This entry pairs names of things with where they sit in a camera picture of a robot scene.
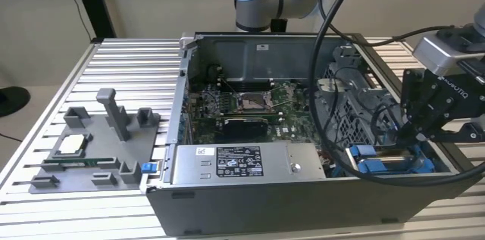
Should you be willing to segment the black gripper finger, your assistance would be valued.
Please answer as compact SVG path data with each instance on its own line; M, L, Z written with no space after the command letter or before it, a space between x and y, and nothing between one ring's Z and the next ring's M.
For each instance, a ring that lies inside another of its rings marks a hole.
M426 94L422 98L422 104L415 114L415 140L426 141L440 131L443 122L443 111L448 107L446 102L440 100L432 103L434 95Z
M396 132L396 146L410 146L418 140L415 136L427 128L428 84L423 68L404 69L399 104L404 110L403 125Z

